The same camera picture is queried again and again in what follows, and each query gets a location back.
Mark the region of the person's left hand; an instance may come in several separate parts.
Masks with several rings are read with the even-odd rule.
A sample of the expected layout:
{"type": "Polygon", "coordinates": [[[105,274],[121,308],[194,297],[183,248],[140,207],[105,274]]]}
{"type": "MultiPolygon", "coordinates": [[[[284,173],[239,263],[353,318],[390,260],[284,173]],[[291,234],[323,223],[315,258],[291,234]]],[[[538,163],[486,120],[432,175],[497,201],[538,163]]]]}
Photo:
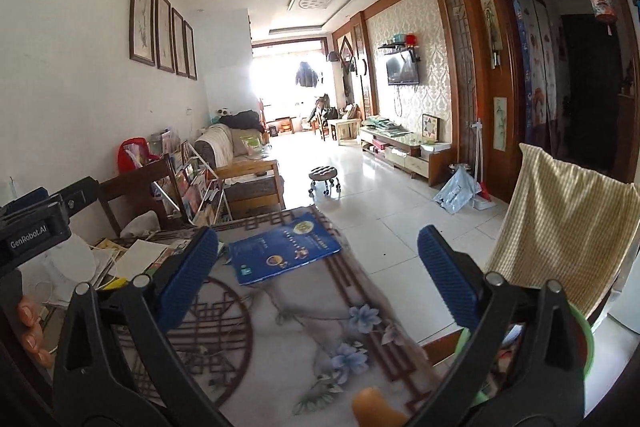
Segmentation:
{"type": "Polygon", "coordinates": [[[51,353],[44,347],[43,332],[39,322],[39,309],[27,296],[23,296],[17,305],[17,316],[24,331],[21,335],[21,344],[25,351],[32,357],[37,365],[44,369],[53,366],[51,353]]]}

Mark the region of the person's right hand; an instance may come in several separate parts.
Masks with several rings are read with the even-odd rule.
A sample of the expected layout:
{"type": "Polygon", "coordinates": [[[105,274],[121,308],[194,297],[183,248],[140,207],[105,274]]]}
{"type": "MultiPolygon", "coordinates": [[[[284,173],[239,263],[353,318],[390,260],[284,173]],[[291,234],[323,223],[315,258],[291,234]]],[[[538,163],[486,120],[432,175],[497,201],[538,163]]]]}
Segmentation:
{"type": "Polygon", "coordinates": [[[408,416],[393,409],[376,388],[366,388],[352,399],[352,413],[359,427],[402,427],[408,416]]]}

